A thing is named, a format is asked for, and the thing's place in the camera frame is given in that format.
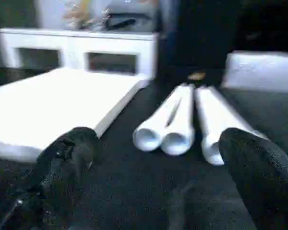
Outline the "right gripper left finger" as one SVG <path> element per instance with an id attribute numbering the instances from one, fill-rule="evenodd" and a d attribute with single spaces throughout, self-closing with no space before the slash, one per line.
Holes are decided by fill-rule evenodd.
<path id="1" fill-rule="evenodd" d="M 73 128 L 42 151 L 26 177 L 26 190 L 36 199 L 35 229 L 62 230 L 71 225 L 97 152 L 98 136 L 88 127 Z"/>

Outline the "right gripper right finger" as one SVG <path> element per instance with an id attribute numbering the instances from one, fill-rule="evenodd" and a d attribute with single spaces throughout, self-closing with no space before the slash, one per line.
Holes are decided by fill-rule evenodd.
<path id="1" fill-rule="evenodd" d="M 288 155 L 275 143 L 227 128 L 219 152 L 259 230 L 288 230 Z"/>

